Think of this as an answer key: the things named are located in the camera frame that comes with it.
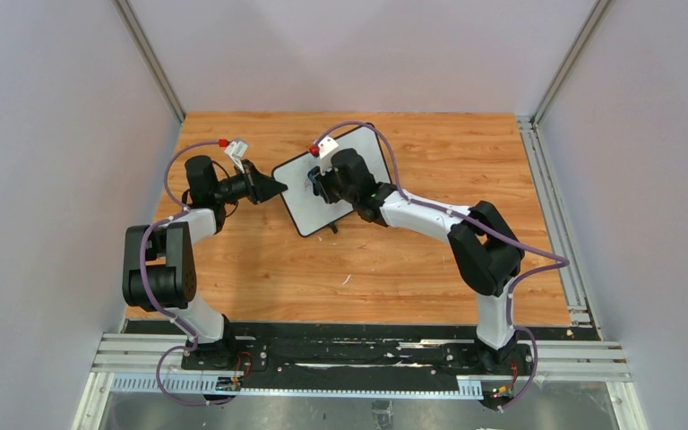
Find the gray wall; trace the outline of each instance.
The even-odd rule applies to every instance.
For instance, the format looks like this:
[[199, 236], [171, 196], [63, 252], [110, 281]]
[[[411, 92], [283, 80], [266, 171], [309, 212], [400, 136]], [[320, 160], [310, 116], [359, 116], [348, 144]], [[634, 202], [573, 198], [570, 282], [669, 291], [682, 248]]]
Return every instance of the gray wall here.
[[530, 114], [594, 0], [132, 0], [186, 110]]
[[70, 426], [176, 131], [111, 2], [0, 2], [0, 429]]
[[650, 428], [688, 428], [688, 2], [616, 1], [543, 132]]

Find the wooden table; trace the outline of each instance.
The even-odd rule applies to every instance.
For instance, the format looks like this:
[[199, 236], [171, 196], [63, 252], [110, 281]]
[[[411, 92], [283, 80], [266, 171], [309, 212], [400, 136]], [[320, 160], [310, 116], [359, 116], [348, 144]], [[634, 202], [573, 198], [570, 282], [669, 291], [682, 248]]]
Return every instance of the wooden table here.
[[[372, 122], [386, 134], [410, 192], [456, 204], [490, 201], [521, 241], [550, 249], [513, 115], [192, 112], [178, 148], [241, 137], [249, 143], [245, 157], [269, 175], [319, 133], [348, 119]], [[210, 155], [233, 173], [222, 149], [197, 148], [170, 173], [176, 195], [187, 188], [184, 161], [197, 154]], [[163, 193], [157, 218], [176, 211]], [[365, 223], [354, 213], [338, 226], [338, 234], [326, 229], [302, 238], [279, 197], [257, 206], [244, 200], [222, 232], [194, 248], [199, 291], [232, 320], [478, 323], [475, 295], [460, 279], [449, 246]], [[527, 254], [523, 269], [547, 263]], [[519, 286], [515, 319], [570, 323], [557, 273], [538, 274]]]

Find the purple cable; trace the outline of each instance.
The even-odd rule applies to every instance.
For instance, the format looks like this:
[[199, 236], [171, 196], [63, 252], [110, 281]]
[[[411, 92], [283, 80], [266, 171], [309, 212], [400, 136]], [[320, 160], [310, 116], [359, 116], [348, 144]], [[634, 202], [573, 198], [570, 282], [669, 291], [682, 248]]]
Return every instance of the purple cable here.
[[216, 145], [218, 144], [217, 141], [207, 141], [207, 142], [199, 142], [199, 143], [194, 143], [191, 145], [186, 146], [182, 150], [179, 150], [176, 152], [176, 154], [173, 156], [173, 158], [170, 160], [168, 163], [168, 166], [165, 169], [165, 192], [168, 194], [170, 199], [172, 199], [173, 202], [177, 203], [178, 206], [183, 208], [183, 211], [180, 213], [177, 213], [171, 217], [161, 219], [157, 222], [152, 223], [149, 225], [146, 230], [143, 232], [143, 237], [141, 239], [141, 246], [139, 248], [139, 253], [138, 253], [138, 258], [139, 258], [139, 265], [140, 265], [140, 271], [141, 271], [141, 283], [143, 284], [143, 290], [146, 292], [146, 297], [149, 299], [149, 302], [151, 305], [156, 309], [160, 314], [165, 315], [166, 317], [170, 318], [172, 323], [177, 323], [185, 332], [187, 335], [189, 335], [192, 338], [192, 345], [190, 347], [185, 347], [185, 346], [175, 346], [173, 348], [168, 349], [165, 351], [164, 354], [162, 354], [162, 357], [159, 358], [159, 362], [157, 363], [157, 370], [155, 372], [155, 378], [157, 379], [157, 386], [159, 387], [159, 390], [162, 391], [162, 394], [165, 395], [168, 399], [174, 401], [175, 403], [182, 405], [182, 406], [210, 406], [210, 405], [224, 405], [228, 403], [229, 401], [233, 400], [234, 398], [230, 399], [225, 399], [225, 400], [213, 400], [213, 401], [188, 401], [188, 400], [183, 400], [180, 399], [179, 397], [171, 394], [168, 392], [168, 390], [165, 388], [165, 384], [162, 383], [162, 378], [161, 378], [161, 372], [162, 372], [162, 364], [165, 362], [165, 358], [172, 354], [173, 352], [182, 349], [183, 351], [194, 351], [196, 350], [196, 346], [199, 344], [199, 339], [198, 335], [196, 332], [196, 329], [189, 324], [188, 322], [182, 321], [177, 315], [173, 314], [172, 312], [169, 312], [167, 309], [162, 307], [162, 305], [159, 303], [157, 298], [154, 296], [154, 293], [151, 291], [151, 285], [149, 284], [149, 274], [146, 272], [146, 245], [149, 243], [149, 237], [151, 236], [151, 233], [158, 227], [167, 224], [169, 222], [173, 222], [177, 219], [183, 218], [185, 215], [188, 214], [189, 207], [187, 204], [179, 201], [173, 193], [170, 191], [170, 187], [168, 185], [168, 176], [170, 172], [170, 168], [172, 168], [173, 164], [176, 162], [176, 159], [180, 157], [184, 152], [192, 150], [193, 148], [198, 148], [200, 146], [206, 146], [206, 145]]
[[161, 378], [161, 373], [162, 373], [162, 364], [165, 363], [165, 358], [167, 358], [170, 354], [172, 354], [175, 351], [178, 351], [179, 349], [182, 349], [183, 351], [194, 351], [196, 349], [196, 338], [193, 339], [193, 345], [190, 347], [184, 347], [184, 346], [174, 346], [173, 348], [168, 349], [165, 351], [164, 354], [162, 354], [162, 357], [159, 358], [159, 362], [157, 363], [157, 371], [154, 373], [154, 376], [157, 378], [157, 386], [159, 387], [159, 390], [162, 391], [162, 394], [165, 395], [168, 399], [174, 401], [178, 405], [181, 406], [217, 406], [217, 405], [225, 405], [226, 403], [232, 401], [233, 399], [236, 398], [236, 396], [233, 396], [229, 399], [224, 399], [224, 400], [210, 400], [210, 401], [189, 401], [189, 400], [183, 400], [179, 397], [177, 397], [175, 394], [172, 394], [168, 392], [167, 389], [165, 389], [165, 384], [162, 383], [162, 378]]
[[176, 160], [178, 157], [183, 155], [184, 152], [192, 150], [194, 148], [199, 148], [200, 146], [207, 146], [207, 145], [217, 145], [218, 141], [204, 141], [204, 142], [199, 142], [199, 143], [192, 143], [182, 150], [179, 150], [176, 152], [176, 155], [173, 156], [173, 158], [170, 160], [168, 163], [168, 166], [165, 168], [165, 193], [168, 194], [168, 197], [170, 200], [175, 202], [178, 206], [183, 208], [184, 211], [188, 211], [188, 205], [179, 201], [175, 195], [170, 191], [170, 185], [168, 185], [168, 176], [170, 175], [170, 169], [173, 167], [173, 164], [175, 164]]
[[[323, 133], [319, 138], [317, 138], [314, 142], [314, 146], [318, 146], [320, 142], [325, 138], [325, 136], [333, 133], [334, 131], [338, 130], [341, 127], [347, 126], [347, 125], [359, 125], [363, 126], [365, 128], [370, 129], [375, 133], [376, 136], [378, 136], [379, 139], [383, 141], [383, 144], [386, 145], [386, 150], [389, 152], [389, 157], [391, 159], [391, 164], [394, 166], [394, 184], [397, 186], [397, 192], [400, 194], [400, 196], [407, 200], [408, 202], [412, 202], [414, 204], [417, 204], [418, 206], [424, 206], [429, 209], [433, 209], [436, 211], [439, 211], [441, 213], [448, 213], [447, 209], [444, 208], [443, 206], [440, 206], [436, 203], [432, 202], [424, 202], [422, 200], [418, 199], [411, 199], [408, 197], [407, 193], [405, 193], [405, 190], [402, 189], [402, 183], [400, 181], [400, 170], [397, 168], [397, 157], [394, 155], [394, 150], [391, 148], [391, 145], [389, 144], [389, 140], [386, 138], [386, 136], [383, 135], [378, 129], [376, 129], [374, 126], [364, 123], [362, 121], [345, 121], [343, 123], [337, 124], [331, 128], [329, 128], [325, 133]], [[484, 231], [487, 235], [494, 237], [502, 242], [504, 242], [507, 245], [515, 246], [516, 248], [522, 249], [523, 251], [530, 252], [532, 254], [540, 255], [542, 257], [549, 258], [551, 260], [555, 260], [555, 264], [548, 264], [547, 266], [542, 266], [542, 267], [537, 267], [535, 269], [531, 269], [530, 271], [527, 271], [526, 273], [520, 275], [518, 278], [516, 278], [512, 284], [510, 285], [510, 288], [508, 289], [508, 299], [507, 299], [507, 322], [509, 325], [512, 325], [512, 293], [515, 290], [516, 287], [518, 287], [518, 284], [526, 278], [528, 278], [531, 275], [536, 275], [537, 273], [541, 273], [543, 271], [550, 271], [554, 269], [560, 269], [562, 267], [567, 266], [570, 262], [566, 257], [563, 257], [561, 255], [549, 253], [548, 251], [545, 251], [543, 249], [536, 248], [531, 245], [526, 245], [523, 244], [515, 239], [512, 239], [510, 237], [507, 237], [503, 235], [502, 233], [484, 225], [481, 223], [481, 221], [477, 219], [472, 219], [470, 216], [460, 213], [457, 211], [449, 211], [449, 215], [453, 217], [458, 217], [460, 219], [463, 219], [473, 225], [474, 227], [480, 228], [482, 231]], [[537, 367], [538, 367], [538, 360], [539, 360], [539, 354], [538, 354], [538, 348], [537, 348], [537, 341], [534, 338], [534, 333], [529, 330], [528, 327], [524, 327], [522, 325], [517, 325], [515, 326], [515, 330], [519, 331], [524, 331], [526, 332], [529, 337], [531, 338], [531, 350], [534, 356], [534, 368], [531, 371], [531, 376], [529, 377], [529, 380], [526, 381], [526, 384], [523, 386], [522, 389], [520, 389], [519, 393], [511, 400], [509, 401], [503, 409], [509, 408], [512, 404], [514, 404], [517, 399], [524, 393], [526, 390], [529, 389], [529, 386], [531, 385], [531, 382], [534, 380], [534, 374], [537, 372]]]
[[510, 399], [510, 401], [505, 403], [504, 406], [500, 407], [502, 410], [505, 410], [510, 406], [514, 405], [518, 401], [520, 396], [522, 396], [523, 393], [529, 389], [531, 383], [534, 382], [534, 375], [537, 374], [537, 367], [539, 367], [539, 348], [537, 347], [537, 339], [534, 338], [534, 333], [532, 333], [531, 330], [529, 330], [529, 327], [523, 325], [516, 325], [515, 330], [523, 331], [529, 335], [529, 339], [531, 339], [531, 354], [534, 358], [532, 360], [534, 363], [534, 367], [531, 369], [531, 375], [529, 376], [529, 380], [526, 381], [525, 384], [523, 384], [523, 388], [521, 388], [520, 391], [518, 391], [518, 394], [516, 394], [515, 397], [513, 397], [512, 399]]

